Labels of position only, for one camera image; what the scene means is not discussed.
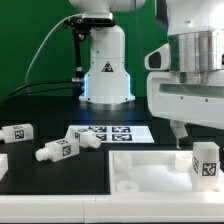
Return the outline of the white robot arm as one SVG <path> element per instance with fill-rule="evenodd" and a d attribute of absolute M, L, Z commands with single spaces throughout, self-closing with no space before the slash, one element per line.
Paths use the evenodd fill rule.
<path fill-rule="evenodd" d="M 124 68 L 123 30 L 113 13 L 146 0 L 69 0 L 77 39 L 92 37 L 91 66 L 80 100 L 98 109 L 134 101 Z M 177 139 L 187 123 L 224 130 L 224 0 L 155 0 L 156 19 L 168 42 L 148 54 L 145 68 L 151 114 L 170 121 Z"/>

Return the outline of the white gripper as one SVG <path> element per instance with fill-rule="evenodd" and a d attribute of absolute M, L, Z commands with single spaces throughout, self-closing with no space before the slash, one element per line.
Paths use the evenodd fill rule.
<path fill-rule="evenodd" d="M 177 148 L 188 136 L 185 123 L 224 130 L 224 71 L 211 72 L 205 85 L 180 84 L 171 72 L 151 72 L 147 100 L 153 116 L 171 120 Z"/>

